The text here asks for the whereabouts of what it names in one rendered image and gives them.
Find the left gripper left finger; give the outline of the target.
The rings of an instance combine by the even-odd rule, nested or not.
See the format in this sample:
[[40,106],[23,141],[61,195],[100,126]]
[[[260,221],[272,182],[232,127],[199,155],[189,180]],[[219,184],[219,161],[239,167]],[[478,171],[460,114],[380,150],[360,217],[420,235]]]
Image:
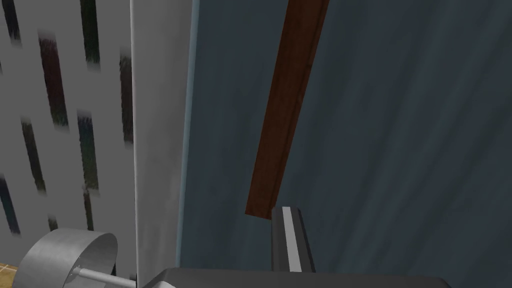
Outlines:
[[283,244],[283,219],[282,209],[274,207],[271,214],[271,252],[272,252],[272,271],[284,271],[284,244]]

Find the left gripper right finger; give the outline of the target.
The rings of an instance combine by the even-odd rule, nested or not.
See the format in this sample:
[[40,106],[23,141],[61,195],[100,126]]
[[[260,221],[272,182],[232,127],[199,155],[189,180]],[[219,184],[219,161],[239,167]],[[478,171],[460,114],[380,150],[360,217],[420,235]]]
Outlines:
[[283,228],[287,252],[287,270],[314,273],[316,271],[301,211],[297,207],[282,207]]

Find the grey door leaf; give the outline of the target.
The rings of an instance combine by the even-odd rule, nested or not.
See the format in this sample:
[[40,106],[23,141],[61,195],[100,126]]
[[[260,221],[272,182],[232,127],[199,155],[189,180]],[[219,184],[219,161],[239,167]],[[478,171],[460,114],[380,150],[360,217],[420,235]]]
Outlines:
[[180,265],[200,0],[130,0],[137,288]]

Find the grey round door knob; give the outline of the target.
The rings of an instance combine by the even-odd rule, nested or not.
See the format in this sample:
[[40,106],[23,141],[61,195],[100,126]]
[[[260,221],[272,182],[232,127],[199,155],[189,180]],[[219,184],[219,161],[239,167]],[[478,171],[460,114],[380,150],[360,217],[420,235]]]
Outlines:
[[12,288],[137,288],[134,280],[112,275],[116,258],[112,233],[58,228],[26,253]]

